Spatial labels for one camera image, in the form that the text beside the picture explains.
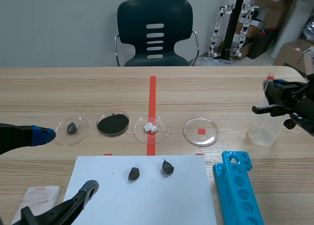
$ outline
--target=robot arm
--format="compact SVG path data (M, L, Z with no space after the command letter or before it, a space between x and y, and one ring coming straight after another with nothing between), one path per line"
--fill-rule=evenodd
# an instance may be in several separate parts
M264 85L268 106L252 107L256 114L270 113L272 117L288 114L284 126L293 129L299 125L314 137L314 74L308 83L285 80L266 80Z
M218 11L215 27L211 32L211 38L210 38L210 45L209 45L209 51L208 55L210 57L217 57L217 53L215 52L215 44L218 41L219 37L219 29L220 29L220 24L221 20L224 14L231 14L232 10L235 6L236 0L228 0L228 5L221 6Z
M246 39L246 34L248 32L250 21L252 19L252 16L254 14L254 6L249 5L250 0L244 0L243 6L241 9L241 13L245 14L245 21L243 23L242 29L240 31L240 38L237 47L233 50L233 55L237 57L241 57L241 48L243 47L243 44Z

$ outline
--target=wooden table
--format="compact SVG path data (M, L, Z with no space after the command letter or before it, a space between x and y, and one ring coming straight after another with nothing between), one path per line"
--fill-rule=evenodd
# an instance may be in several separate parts
M89 120L91 132L71 146L53 141L20 148L0 156L0 214L10 224L28 187L59 185L62 202L79 155L146 155L146 144L133 134L148 115L150 76L157 77L157 115L169 134L156 144L157 155L204 153L217 223L223 224L212 166L224 150L250 154L249 172L266 225L312 225L314 221L314 139L299 127L285 130L270 148L249 142L251 112L263 97L268 72L288 81L303 81L293 69L260 67L159 68L0 68L0 122L55 128L77 114ZM122 110L130 117L127 132L106 138L96 129L99 115ZM218 141L199 148L183 136L187 120L202 116L216 122Z

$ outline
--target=empty petri dish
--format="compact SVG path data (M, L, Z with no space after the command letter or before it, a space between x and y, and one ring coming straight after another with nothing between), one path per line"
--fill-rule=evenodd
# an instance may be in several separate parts
M134 128L133 128L133 131L134 131L134 135L135 137L142 143L148 143L148 144L151 144L151 143L159 143L161 141L163 141L166 136L168 135L168 126L167 124L161 120L161 117L160 116L156 116L156 120L155 122L153 122L153 124L158 127L158 131L155 132L155 133L150 133L150 132L146 132L144 130L144 126L145 124L147 124L149 121L148 121L148 118L140 118Z
M69 125L72 127L72 131L70 131L71 134L67 131ZM55 129L55 140L61 145L73 145L85 139L89 131L90 126L87 120L83 119L81 116L72 117L59 122L58 127Z
M183 135L194 145L209 146L217 141L219 129L214 122L200 117L186 122L183 127Z
M129 128L129 116L124 111L110 111L102 114L96 121L100 134L107 137L117 137Z

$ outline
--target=red tape line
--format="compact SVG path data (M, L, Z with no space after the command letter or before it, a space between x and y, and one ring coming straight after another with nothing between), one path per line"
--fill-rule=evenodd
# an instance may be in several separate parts
M156 122L156 76L151 76L149 85L149 106L148 121L155 124ZM147 135L147 155L156 154L155 133Z

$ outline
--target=dark rock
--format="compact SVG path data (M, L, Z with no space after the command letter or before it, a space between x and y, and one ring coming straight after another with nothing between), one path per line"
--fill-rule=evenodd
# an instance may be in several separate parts
M75 125L74 122L71 122L67 127L67 133L70 135L77 133L77 130L78 130L77 126Z
M138 168L132 168L131 172L129 173L129 180L134 181L138 179L139 177L139 169Z
M173 173L173 170L175 168L171 165L171 163L164 161L162 163L162 169L165 171L166 174L171 174L171 173Z

